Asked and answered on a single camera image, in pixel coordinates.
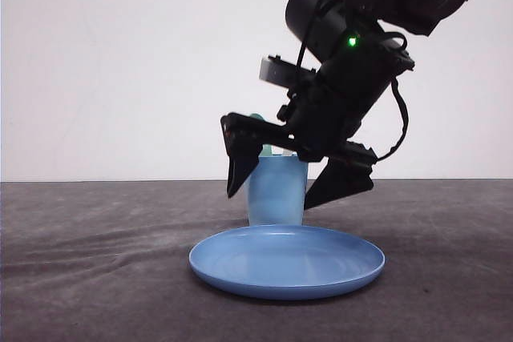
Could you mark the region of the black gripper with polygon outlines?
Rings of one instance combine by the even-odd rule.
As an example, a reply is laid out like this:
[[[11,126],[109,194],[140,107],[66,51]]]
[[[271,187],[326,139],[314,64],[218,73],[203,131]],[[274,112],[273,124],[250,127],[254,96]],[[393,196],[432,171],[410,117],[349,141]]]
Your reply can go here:
[[[297,82],[289,86],[289,103],[277,112],[284,126],[235,112],[223,115],[220,125],[229,158],[227,196],[232,198],[240,190],[266,144],[305,155],[310,162],[328,157],[305,194],[305,210],[371,190],[372,166],[396,152],[406,137],[410,120],[398,76],[413,69],[414,60],[404,50],[347,48],[322,63],[316,73],[292,74]],[[347,140],[387,87],[398,104],[402,133],[377,157],[372,148]]]

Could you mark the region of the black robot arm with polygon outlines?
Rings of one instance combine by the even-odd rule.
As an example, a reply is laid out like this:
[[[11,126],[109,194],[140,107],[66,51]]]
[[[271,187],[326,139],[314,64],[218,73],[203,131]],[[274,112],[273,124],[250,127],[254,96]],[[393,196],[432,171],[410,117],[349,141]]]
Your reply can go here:
[[[260,77],[285,87],[289,102],[268,123],[235,112],[221,129],[229,158],[228,196],[252,171],[264,145],[297,154],[301,161],[326,161],[306,192],[312,208],[373,187],[373,150],[352,141],[370,108],[398,77],[414,68],[406,33],[427,36],[467,0],[288,0],[285,21],[320,62],[318,70],[277,56],[263,59]]]

